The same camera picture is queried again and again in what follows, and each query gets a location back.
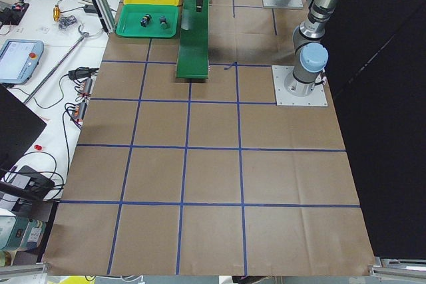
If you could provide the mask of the green push button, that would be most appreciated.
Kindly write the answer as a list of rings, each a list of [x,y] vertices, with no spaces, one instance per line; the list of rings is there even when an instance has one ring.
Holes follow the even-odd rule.
[[[165,16],[160,16],[159,17],[159,23],[160,23],[160,27],[162,29],[167,29],[168,28],[168,21],[167,21],[167,18]]]

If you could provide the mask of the yellow push button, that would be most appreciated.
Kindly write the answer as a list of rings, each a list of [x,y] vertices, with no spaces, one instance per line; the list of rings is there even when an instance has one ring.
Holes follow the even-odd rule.
[[[151,19],[152,19],[152,16],[150,14],[145,14],[140,20],[140,25],[144,28],[148,27]]]

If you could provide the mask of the black power adapter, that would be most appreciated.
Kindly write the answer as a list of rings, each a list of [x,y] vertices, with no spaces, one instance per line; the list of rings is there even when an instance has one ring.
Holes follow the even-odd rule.
[[[79,67],[68,72],[70,80],[79,80],[82,78],[91,78],[93,74],[97,74],[99,68]]]

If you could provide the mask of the green plastic tray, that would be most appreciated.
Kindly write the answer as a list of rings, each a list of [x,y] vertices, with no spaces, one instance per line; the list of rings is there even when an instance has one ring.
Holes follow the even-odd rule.
[[[131,38],[172,38],[179,8],[173,5],[128,4],[122,7],[116,34]]]

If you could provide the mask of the black box device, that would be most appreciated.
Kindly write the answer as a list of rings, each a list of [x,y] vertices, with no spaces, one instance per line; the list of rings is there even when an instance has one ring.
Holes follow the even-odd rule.
[[[35,201],[43,200],[55,186],[54,181],[29,166],[23,166],[12,174],[9,184],[11,184],[11,189],[7,191],[8,194]]]

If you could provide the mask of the teach pendant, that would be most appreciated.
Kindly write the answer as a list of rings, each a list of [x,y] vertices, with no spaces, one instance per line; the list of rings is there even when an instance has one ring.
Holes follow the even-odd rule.
[[[36,40],[9,39],[1,48],[1,83],[25,84],[44,51],[44,43]]]

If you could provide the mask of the black laptop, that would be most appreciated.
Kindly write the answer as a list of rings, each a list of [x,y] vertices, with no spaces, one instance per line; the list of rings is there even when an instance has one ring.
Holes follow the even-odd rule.
[[[47,124],[1,86],[1,175],[33,145]]]

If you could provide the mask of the metal rod with claw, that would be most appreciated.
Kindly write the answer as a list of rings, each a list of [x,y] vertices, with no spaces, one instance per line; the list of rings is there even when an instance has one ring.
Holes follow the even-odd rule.
[[[29,93],[28,97],[23,101],[23,104],[26,105],[42,88],[42,86],[50,79],[50,77],[56,72],[56,70],[62,65],[62,63],[69,57],[69,55],[86,39],[90,37],[97,37],[104,32],[103,29],[100,29],[95,34],[90,34],[87,31],[83,31],[84,27],[79,25],[78,32],[80,37],[77,41],[70,47],[70,49],[64,54],[64,56],[54,65],[54,67],[49,71],[49,73],[40,81],[40,83]]]

